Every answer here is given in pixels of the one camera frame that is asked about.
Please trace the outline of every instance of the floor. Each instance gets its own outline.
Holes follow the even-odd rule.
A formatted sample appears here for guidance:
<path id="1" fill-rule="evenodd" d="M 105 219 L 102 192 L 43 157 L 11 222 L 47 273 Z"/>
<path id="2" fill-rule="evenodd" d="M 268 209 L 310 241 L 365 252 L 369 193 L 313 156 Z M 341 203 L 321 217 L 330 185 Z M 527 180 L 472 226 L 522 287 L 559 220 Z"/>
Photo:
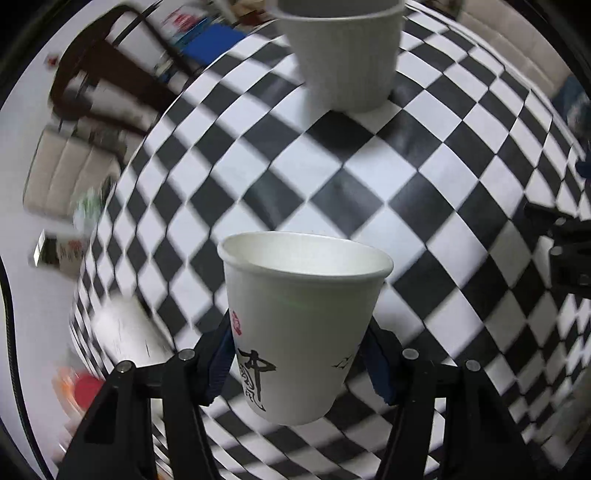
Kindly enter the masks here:
<path id="1" fill-rule="evenodd" d="M 29 256 L 43 229 L 69 233 L 73 227 L 25 212 L 22 189 L 38 138 L 51 121 L 47 96 L 53 72 L 45 67 L 45 58 L 62 52 L 83 27 L 119 3 L 119 0 L 93 0 L 73 16 L 35 56 L 0 110 L 0 224 L 5 226 L 0 236 L 0 252 L 12 291 L 24 398 L 37 442 L 53 473 L 57 469 L 51 457 L 57 451 L 59 438 L 66 435 L 67 417 L 57 402 L 51 378 L 56 368 L 68 361 L 67 317 L 74 284 L 55 272 L 31 267 Z M 152 2 L 135 0 L 134 3 L 145 8 Z M 164 0 L 152 20 L 161 21 L 183 3 L 183 0 Z M 127 21 L 117 27 L 123 28 Z M 122 47 L 148 67 L 155 65 L 161 54 L 140 30 L 127 37 Z M 40 473 L 22 431 L 12 393 L 5 329 L 0 330 L 3 332 L 0 333 L 0 416 L 26 460 Z"/>

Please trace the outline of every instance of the table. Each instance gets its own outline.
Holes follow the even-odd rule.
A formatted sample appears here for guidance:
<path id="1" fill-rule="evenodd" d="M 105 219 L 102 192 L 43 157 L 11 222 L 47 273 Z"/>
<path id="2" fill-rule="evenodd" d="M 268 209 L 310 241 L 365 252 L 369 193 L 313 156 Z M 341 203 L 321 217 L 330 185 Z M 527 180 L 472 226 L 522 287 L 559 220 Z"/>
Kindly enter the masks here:
<path id="1" fill-rule="evenodd" d="M 589 363 L 591 308 L 548 289 L 552 242 L 522 206 L 591 218 L 582 151 L 502 57 L 416 4 L 397 69 L 384 106 L 345 115 L 307 96 L 274 24 L 213 63 L 150 132 L 98 224 L 70 324 L 88 368 L 113 367 L 90 330 L 108 294 L 140 296 L 177 348 L 192 347 L 227 308 L 222 238 L 322 233 L 389 253 L 377 321 L 433 361 L 478 360 L 530 441 Z M 234 365 L 203 409 L 222 476 L 374 477 L 393 412 L 357 362 L 331 411 L 293 428 L 257 417 L 238 378 Z M 438 400 L 429 478 L 444 415 Z M 166 465 L 158 420 L 154 441 Z"/>

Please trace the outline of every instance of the metal bolt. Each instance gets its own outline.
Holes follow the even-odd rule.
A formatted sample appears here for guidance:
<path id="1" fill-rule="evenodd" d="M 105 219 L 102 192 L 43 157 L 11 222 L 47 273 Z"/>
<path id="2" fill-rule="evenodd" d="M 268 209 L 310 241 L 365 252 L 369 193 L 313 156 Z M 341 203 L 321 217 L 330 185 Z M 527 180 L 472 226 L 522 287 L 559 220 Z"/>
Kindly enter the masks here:
<path id="1" fill-rule="evenodd" d="M 466 362 L 466 368 L 470 372 L 478 372 L 480 370 L 480 364 L 476 360 L 468 360 Z"/>
<path id="2" fill-rule="evenodd" d="M 191 360 L 195 356 L 195 350 L 192 348 L 186 348 L 185 350 L 181 350 L 178 353 L 178 357 L 183 361 L 186 362 L 187 360 Z"/>
<path id="3" fill-rule="evenodd" d="M 405 348 L 402 351 L 402 356 L 406 360 L 416 360 L 418 358 L 418 352 L 414 348 Z"/>
<path id="4" fill-rule="evenodd" d="M 131 370 L 132 366 L 134 366 L 134 364 L 131 362 L 131 360 L 123 360 L 117 364 L 115 370 L 117 370 L 120 374 L 124 374 L 125 372 Z"/>

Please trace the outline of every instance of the chair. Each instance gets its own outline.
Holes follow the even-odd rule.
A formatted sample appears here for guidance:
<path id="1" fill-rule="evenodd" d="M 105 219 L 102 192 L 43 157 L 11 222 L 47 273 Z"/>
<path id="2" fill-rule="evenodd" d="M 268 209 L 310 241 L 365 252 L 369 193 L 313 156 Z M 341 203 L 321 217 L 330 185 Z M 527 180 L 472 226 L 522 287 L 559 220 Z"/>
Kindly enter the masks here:
<path id="1" fill-rule="evenodd" d="M 166 51 L 179 70 L 189 78 L 194 71 L 179 53 L 169 45 L 145 15 L 130 5 L 118 5 L 102 17 L 88 25 L 68 46 L 62 55 L 49 97 L 54 104 L 54 112 L 62 118 L 80 119 L 86 117 L 115 128 L 146 136 L 147 131 L 130 123 L 125 118 L 117 118 L 107 112 L 93 110 L 88 101 L 72 97 L 67 93 L 69 83 L 80 72 L 87 74 L 87 83 L 96 86 L 104 80 L 135 97 L 140 103 L 163 114 L 174 102 L 177 94 L 151 73 L 146 72 L 134 61 L 119 51 L 107 40 L 113 25 L 123 14 L 132 13 L 134 20 L 142 23 L 154 40 Z"/>

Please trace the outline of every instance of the black cable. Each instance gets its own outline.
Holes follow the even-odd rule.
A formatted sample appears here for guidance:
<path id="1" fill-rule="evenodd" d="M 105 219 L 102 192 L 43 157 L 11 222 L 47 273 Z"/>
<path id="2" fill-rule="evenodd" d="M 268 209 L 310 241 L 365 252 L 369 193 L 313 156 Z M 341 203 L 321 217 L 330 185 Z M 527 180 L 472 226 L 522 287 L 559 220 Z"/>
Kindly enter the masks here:
<path id="1" fill-rule="evenodd" d="M 35 439 L 31 422 L 29 421 L 29 415 L 27 413 L 27 407 L 25 406 L 25 399 L 22 395 L 21 377 L 18 373 L 18 361 L 17 361 L 17 339 L 14 329 L 14 309 L 12 306 L 12 294 L 10 292 L 10 284 L 8 282 L 8 275 L 0 257 L 0 288 L 2 290 L 2 299 L 4 301 L 4 315 L 6 317 L 6 343 L 8 350 L 8 366 L 10 368 L 10 378 L 12 380 L 12 390 L 14 392 L 14 400 L 17 403 L 18 414 L 21 418 L 22 429 L 25 431 L 25 436 L 31 446 L 35 460 L 39 464 L 43 475 L 46 480 L 53 480 L 53 475 L 41 454 L 41 450 Z"/>

